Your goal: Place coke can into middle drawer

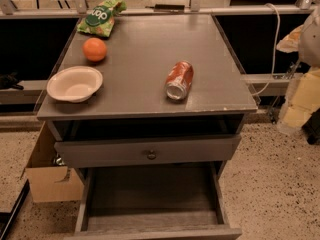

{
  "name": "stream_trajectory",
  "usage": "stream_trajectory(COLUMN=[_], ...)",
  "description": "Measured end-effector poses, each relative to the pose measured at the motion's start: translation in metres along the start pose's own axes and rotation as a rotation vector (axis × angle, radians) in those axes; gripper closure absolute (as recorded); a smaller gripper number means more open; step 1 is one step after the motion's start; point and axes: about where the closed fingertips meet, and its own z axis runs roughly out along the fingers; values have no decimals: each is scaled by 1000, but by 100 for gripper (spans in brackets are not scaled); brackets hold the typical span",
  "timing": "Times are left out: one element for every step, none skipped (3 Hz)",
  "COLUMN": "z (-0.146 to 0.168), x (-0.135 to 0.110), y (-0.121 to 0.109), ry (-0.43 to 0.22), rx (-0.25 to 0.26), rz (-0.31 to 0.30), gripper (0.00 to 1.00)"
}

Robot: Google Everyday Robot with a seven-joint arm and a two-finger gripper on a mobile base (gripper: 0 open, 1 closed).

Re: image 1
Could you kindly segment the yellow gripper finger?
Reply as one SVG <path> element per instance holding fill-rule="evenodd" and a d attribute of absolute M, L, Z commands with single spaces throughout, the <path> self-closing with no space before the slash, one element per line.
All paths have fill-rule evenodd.
<path fill-rule="evenodd" d="M 298 52 L 302 28 L 303 26 L 300 25 L 293 29 L 289 34 L 287 34 L 278 42 L 278 44 L 276 45 L 276 49 L 284 53 Z"/>
<path fill-rule="evenodd" d="M 285 103 L 277 122 L 281 133 L 295 133 L 320 108 L 320 68 L 311 67 L 303 75 L 294 76 L 288 85 Z"/>

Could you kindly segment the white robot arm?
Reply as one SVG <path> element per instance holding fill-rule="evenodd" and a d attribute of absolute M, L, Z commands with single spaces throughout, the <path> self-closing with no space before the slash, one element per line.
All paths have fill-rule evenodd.
<path fill-rule="evenodd" d="M 286 35 L 276 49 L 297 52 L 299 61 L 310 67 L 307 73 L 290 81 L 279 113 L 278 130 L 293 134 L 320 109 L 320 7 L 313 10 L 303 25 Z"/>

